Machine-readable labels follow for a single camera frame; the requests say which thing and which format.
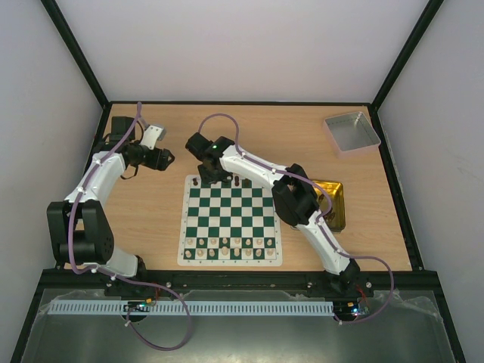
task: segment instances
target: white wall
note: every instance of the white wall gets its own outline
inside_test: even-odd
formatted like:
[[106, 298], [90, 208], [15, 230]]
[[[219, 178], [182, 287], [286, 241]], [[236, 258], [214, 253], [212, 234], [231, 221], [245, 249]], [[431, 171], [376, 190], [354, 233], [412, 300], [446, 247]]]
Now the white wall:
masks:
[[101, 108], [38, 0], [0, 12], [0, 361], [10, 361], [43, 268], [45, 210], [79, 180]]
[[372, 101], [427, 0], [58, 0], [112, 100]]
[[444, 2], [380, 110], [467, 361], [484, 342], [484, 2]]

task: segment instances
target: cable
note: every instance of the cable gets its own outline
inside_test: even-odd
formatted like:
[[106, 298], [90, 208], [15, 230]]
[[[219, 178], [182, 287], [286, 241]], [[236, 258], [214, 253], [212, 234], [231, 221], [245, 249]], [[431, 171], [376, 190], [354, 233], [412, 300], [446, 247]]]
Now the cable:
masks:
[[[235, 125], [235, 150], [244, 158], [244, 159], [247, 159], [249, 160], [250, 162], [256, 164], [257, 166], [260, 166], [264, 169], [267, 169], [269, 171], [272, 171], [272, 168], [268, 165], [265, 165], [264, 163], [258, 161], [258, 160], [255, 160], [253, 159], [252, 157], [248, 157], [245, 153], [243, 154], [243, 151], [240, 149], [240, 146], [239, 146], [239, 132], [240, 132], [240, 129], [239, 129], [239, 125], [238, 125], [238, 122], [237, 120], [226, 114], [226, 113], [214, 113], [213, 115], [209, 115], [207, 117], [205, 117], [205, 119], [203, 119], [203, 121], [201, 122], [200, 126], [198, 127], [198, 132], [201, 132], [202, 131], [202, 128], [203, 128], [203, 125], [205, 124], [206, 121], [208, 121], [209, 119], [212, 119], [213, 117], [216, 117], [216, 116], [223, 116], [223, 117], [227, 117], [229, 118]], [[366, 318], [363, 318], [361, 320], [357, 320], [357, 321], [342, 321], [340, 320], [336, 315], [334, 316], [335, 317], [335, 320], [338, 321], [338, 324], [340, 325], [350, 325], [350, 324], [358, 324], [358, 323], [362, 323], [362, 322], [365, 322], [365, 321], [369, 321], [371, 319], [374, 319], [376, 316], [378, 316], [389, 304], [390, 304], [390, 301], [392, 300], [392, 296], [393, 296], [393, 291], [395, 289], [395, 281], [394, 281], [394, 278], [393, 278], [393, 272], [392, 272], [392, 269], [390, 268], [390, 266], [388, 265], [388, 263], [386, 263], [385, 261], [383, 261], [382, 259], [378, 258], [378, 257], [375, 257], [375, 256], [353, 256], [353, 255], [349, 255], [347, 253], [344, 253], [342, 251], [340, 251], [335, 245], [334, 243], [331, 241], [331, 239], [329, 238], [329, 235], [327, 234], [327, 232], [324, 230], [323, 228], [323, 225], [326, 225], [324, 222], [320, 222], [321, 218], [323, 218], [330, 210], [331, 210], [331, 199], [328, 195], [328, 193], [319, 185], [317, 185], [316, 183], [314, 183], [313, 181], [307, 179], [307, 178], [304, 178], [300, 175], [297, 175], [297, 174], [293, 174], [292, 172], [287, 172], [286, 170], [275, 170], [275, 172], [277, 174], [283, 174], [283, 175], [288, 175], [290, 176], [291, 178], [296, 178], [296, 179], [299, 179], [300, 181], [302, 182], [305, 182], [305, 183], [308, 183], [310, 185], [312, 185], [313, 187], [317, 188], [328, 200], [328, 208], [326, 211], [321, 212], [321, 214], [319, 214], [317, 217], [316, 217], [316, 223], [318, 224], [318, 227], [319, 229], [321, 230], [322, 234], [326, 237], [326, 240], [327, 242], [330, 244], [330, 246], [334, 249], [335, 252], [337, 252], [340, 256], [342, 257], [345, 257], [347, 259], [373, 259], [375, 261], [378, 261], [380, 263], [382, 263], [386, 269], [388, 270], [388, 273], [389, 273], [389, 276], [390, 276], [390, 291], [389, 291], [389, 294], [388, 294], [388, 297], [386, 298], [386, 301], [385, 303], [376, 311], [374, 312], [373, 314], [371, 314], [370, 316], [366, 317]]]
[[97, 265], [88, 265], [88, 266], [86, 266], [84, 268], [79, 269], [79, 268], [77, 268], [76, 259], [74, 258], [74, 248], [73, 248], [73, 246], [74, 246], [74, 243], [73, 243], [74, 221], [76, 219], [77, 207], [78, 207], [79, 202], [80, 202], [80, 200], [82, 198], [82, 195], [84, 193], [84, 190], [88, 186], [88, 184], [89, 184], [92, 176], [96, 173], [96, 170], [98, 170], [99, 166], [102, 165], [102, 163], [104, 161], [108, 160], [123, 145], [123, 143], [129, 137], [129, 134], [134, 129], [134, 127], [136, 126], [137, 121], [140, 118], [141, 118], [141, 102], [138, 102], [138, 104], [136, 105], [136, 116], [133, 119], [132, 124], [130, 125], [130, 127], [126, 131], [126, 134], [124, 134], [124, 136], [118, 141], [118, 143], [111, 150], [109, 150], [106, 153], [106, 155], [104, 155], [99, 160], [100, 161], [99, 163], [96, 163], [92, 167], [91, 171], [84, 178], [84, 182], [82, 183], [81, 187], [78, 188], [79, 193], [76, 195], [76, 198], [74, 199], [74, 203], [73, 203], [72, 209], [70, 210], [69, 225], [68, 225], [68, 229], [67, 229], [67, 248], [68, 248], [68, 252], [69, 252], [69, 263], [71, 265], [72, 270], [77, 275], [84, 274], [87, 271], [91, 271], [91, 270], [94, 271], [94, 272], [99, 271], [100, 273], [102, 273], [104, 275], [107, 275], [110, 278], [117, 278], [118, 280], [124, 281], [124, 282], [126, 282], [128, 284], [160, 288], [162, 290], [167, 291], [168, 293], [171, 293], [176, 299], [180, 300], [181, 304], [183, 305], [183, 308], [185, 309], [185, 311], [187, 313], [188, 327], [187, 327], [187, 332], [186, 332], [183, 340], [179, 344], [177, 344], [176, 346], [172, 346], [172, 347], [165, 348], [165, 347], [162, 347], [162, 346], [156, 346], [153, 343], [148, 342], [145, 338], [143, 338], [140, 335], [140, 333], [133, 326], [133, 324], [129, 320], [129, 314], [126, 316], [126, 320], [128, 321], [127, 324], [131, 327], [131, 329], [133, 329], [133, 331], [135, 332], [136, 336], [138, 337], [138, 339], [141, 342], [145, 343], [150, 348], [153, 348], [153, 349], [156, 349], [156, 350], [162, 350], [164, 352], [168, 352], [168, 351], [171, 351], [171, 350], [176, 350], [178, 348], [181, 348], [183, 345], [185, 345], [187, 343], [187, 341], [189, 341], [189, 339], [191, 338], [191, 335], [193, 333], [192, 320], [191, 320], [190, 311], [188, 310], [188, 306], [187, 306], [186, 302], [182, 299], [182, 297], [179, 296], [175, 291], [173, 291], [173, 290], [171, 290], [168, 287], [165, 287], [163, 285], [152, 284], [152, 283], [149, 283], [149, 282], [140, 282], [140, 281], [129, 280], [128, 278], [125, 278], [124, 276], [115, 275], [112, 272], [109, 272], [107, 270], [104, 270], [102, 267], [98, 267]]

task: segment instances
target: metal tray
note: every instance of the metal tray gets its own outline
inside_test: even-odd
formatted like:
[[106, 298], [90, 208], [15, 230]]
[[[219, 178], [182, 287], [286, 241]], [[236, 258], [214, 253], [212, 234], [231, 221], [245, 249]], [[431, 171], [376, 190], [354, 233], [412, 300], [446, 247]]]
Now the metal tray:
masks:
[[381, 142], [362, 112], [327, 118], [324, 130], [338, 157], [378, 149]]
[[[343, 184], [338, 181], [324, 181], [313, 180], [314, 183], [326, 190], [330, 195], [333, 206], [331, 211], [324, 216], [324, 220], [327, 226], [332, 232], [341, 232], [346, 227], [345, 218], [345, 198], [343, 193]], [[318, 195], [318, 203], [321, 209], [327, 208], [327, 198], [315, 188], [315, 192]]]

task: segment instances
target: chess square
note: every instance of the chess square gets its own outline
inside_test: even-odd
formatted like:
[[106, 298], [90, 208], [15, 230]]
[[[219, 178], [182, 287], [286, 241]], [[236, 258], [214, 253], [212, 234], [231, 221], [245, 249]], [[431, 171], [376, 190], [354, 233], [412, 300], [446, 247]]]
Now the chess square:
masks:
[[200, 198], [210, 198], [210, 189], [200, 189]]
[[206, 255], [206, 259], [211, 260], [211, 259], [219, 259], [219, 249], [218, 248], [212, 248], [213, 251], [213, 256], [210, 255], [210, 251], [208, 251]]
[[252, 207], [252, 215], [254, 217], [262, 217], [263, 216], [263, 209], [262, 209], [262, 199], [261, 199], [261, 206]]
[[209, 211], [210, 217], [220, 217], [220, 208], [219, 207], [210, 207]]
[[208, 248], [219, 248], [219, 239], [218, 238], [209, 238]]
[[264, 237], [275, 237], [274, 227], [264, 227]]
[[252, 198], [252, 207], [262, 207], [262, 198]]
[[197, 237], [198, 238], [201, 238], [201, 237], [202, 238], [207, 238], [207, 237], [209, 237], [209, 228], [208, 227], [198, 227], [197, 228]]
[[210, 198], [200, 198], [200, 206], [210, 206]]
[[264, 258], [265, 259], [276, 259], [276, 251], [275, 251], [275, 248], [266, 248], [266, 249], [264, 249]]
[[264, 238], [253, 238], [254, 248], [264, 248]]
[[220, 199], [220, 206], [231, 206], [231, 199], [222, 197]]
[[236, 237], [236, 238], [230, 239], [230, 248], [241, 248], [241, 247], [242, 247], [242, 238]]
[[266, 237], [264, 238], [264, 247], [265, 248], [275, 248], [275, 239]]
[[262, 196], [264, 198], [272, 198], [272, 190], [271, 189], [266, 189], [266, 188], [262, 188]]
[[230, 218], [230, 226], [231, 227], [242, 227], [242, 218], [241, 217], [231, 217]]
[[230, 220], [231, 218], [230, 217], [227, 217], [227, 216], [221, 216], [220, 217], [220, 227], [230, 227]]
[[252, 238], [253, 232], [252, 227], [242, 227], [242, 237], [244, 238]]
[[[257, 251], [260, 250], [260, 256], [257, 256]], [[254, 248], [252, 251], [254, 259], [264, 259], [264, 249], [263, 248]]]
[[200, 217], [210, 216], [210, 208], [208, 206], [201, 206], [200, 208], [198, 208], [198, 215]]
[[220, 207], [220, 199], [221, 198], [210, 198], [210, 207], [217, 206]]
[[220, 192], [220, 197], [222, 198], [231, 198], [232, 197], [232, 191], [231, 189], [222, 189]]
[[252, 187], [252, 181], [250, 179], [244, 179], [242, 181], [242, 188], [251, 188]]
[[220, 189], [211, 189], [210, 190], [210, 197], [211, 198], [220, 198], [222, 196], [222, 191]]
[[242, 198], [242, 206], [252, 206], [252, 198]]
[[231, 207], [231, 212], [230, 212], [230, 215], [232, 217], [241, 217], [242, 216], [242, 208], [240, 206], [238, 207]]
[[197, 238], [197, 249], [206, 248], [206, 238]]
[[188, 200], [188, 206], [200, 206], [200, 198]]
[[268, 197], [263, 197], [262, 198], [262, 205], [263, 206], [273, 206], [273, 200], [272, 198], [268, 198]]
[[242, 197], [242, 190], [241, 189], [231, 189], [231, 197], [232, 198], [241, 198]]
[[252, 235], [254, 237], [264, 237], [264, 227], [252, 227]]
[[251, 197], [262, 197], [262, 188], [253, 189]]
[[231, 206], [241, 207], [242, 206], [242, 198], [232, 197], [230, 204], [231, 204]]
[[207, 225], [208, 227], [219, 227], [220, 217], [209, 217]]
[[263, 217], [253, 217], [252, 218], [252, 226], [253, 227], [264, 227], [264, 218]]
[[235, 255], [235, 248], [231, 248], [230, 249], [230, 259], [233, 259], [233, 260], [239, 260], [239, 259], [242, 259], [242, 255], [240, 253], [240, 249], [239, 249], [239, 256], [236, 256]]
[[242, 189], [242, 198], [251, 198], [252, 197], [252, 189]]
[[196, 217], [198, 216], [198, 208], [197, 207], [189, 207], [188, 208], [188, 216], [189, 217]]
[[190, 189], [190, 198], [200, 198], [200, 189]]
[[209, 237], [219, 237], [219, 227], [209, 227]]
[[197, 248], [195, 259], [206, 259], [206, 248]]
[[253, 215], [252, 213], [252, 207], [251, 206], [243, 206], [242, 207], [242, 216], [243, 217], [251, 217]]
[[219, 228], [219, 236], [220, 237], [230, 237], [230, 227], [220, 227]]
[[198, 227], [198, 217], [188, 217], [187, 227]]
[[242, 227], [230, 227], [231, 237], [242, 237]]
[[222, 248], [224, 246], [230, 248], [230, 237], [225, 237], [225, 239], [227, 240], [226, 244], [224, 244], [224, 238], [223, 237], [219, 238], [219, 248]]
[[220, 207], [220, 216], [221, 217], [230, 217], [232, 214], [231, 208], [229, 206], [221, 206]]
[[262, 208], [262, 214], [264, 216], [273, 216], [275, 213], [274, 213], [274, 207], [273, 206], [264, 206]]
[[183, 259], [195, 259], [195, 249], [194, 248], [185, 248], [183, 250]]
[[252, 248], [243, 248], [241, 251], [241, 254], [242, 254], [242, 260], [254, 259]]
[[263, 217], [264, 218], [264, 227], [274, 227], [274, 217]]
[[[227, 254], [226, 255], [223, 254], [223, 247], [224, 246], [227, 247]], [[230, 259], [230, 248], [228, 247], [228, 244], [220, 246], [220, 248], [219, 248], [219, 259], [221, 259], [221, 260]]]
[[252, 217], [242, 217], [242, 227], [252, 227]]
[[187, 233], [185, 234], [187, 237], [197, 237], [197, 227], [187, 227]]

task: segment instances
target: robotic arm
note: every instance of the robotic arm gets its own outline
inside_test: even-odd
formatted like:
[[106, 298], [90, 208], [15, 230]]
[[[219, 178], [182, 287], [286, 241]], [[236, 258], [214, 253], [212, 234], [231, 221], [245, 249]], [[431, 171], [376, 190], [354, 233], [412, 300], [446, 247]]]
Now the robotic arm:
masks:
[[[123, 175], [127, 166], [135, 167], [135, 175], [140, 165], [163, 171], [175, 157], [168, 149], [155, 147], [157, 141], [163, 139], [166, 130], [162, 126], [148, 125], [141, 126], [143, 137], [140, 141], [135, 141], [133, 129], [118, 151], [103, 161], [127, 132], [133, 120], [130, 117], [112, 118], [111, 133], [95, 148], [96, 152], [92, 156], [91, 165], [76, 189], [63, 201], [52, 202], [48, 206], [48, 227], [52, 251], [57, 263], [69, 262], [68, 222], [73, 203], [79, 192], [82, 192], [74, 216], [73, 252], [76, 264], [102, 267], [115, 275], [125, 277], [137, 274], [138, 264], [142, 260], [114, 246], [113, 232], [107, 222], [103, 206], [114, 184]], [[88, 175], [90, 175], [88, 184], [83, 187]]]
[[[321, 258], [326, 272], [330, 274], [333, 287], [339, 291], [346, 290], [360, 271], [358, 264], [354, 259], [341, 256], [340, 253], [346, 252], [324, 220], [317, 220], [320, 212], [313, 187], [290, 176], [292, 174], [307, 178], [301, 166], [273, 164], [246, 152], [228, 138], [220, 137], [213, 142], [199, 132], [188, 139], [185, 147], [202, 162], [198, 171], [204, 183], [228, 182], [232, 179], [232, 174], [236, 173], [271, 189], [278, 216], [306, 236]], [[318, 223], [321, 223], [325, 234]]]

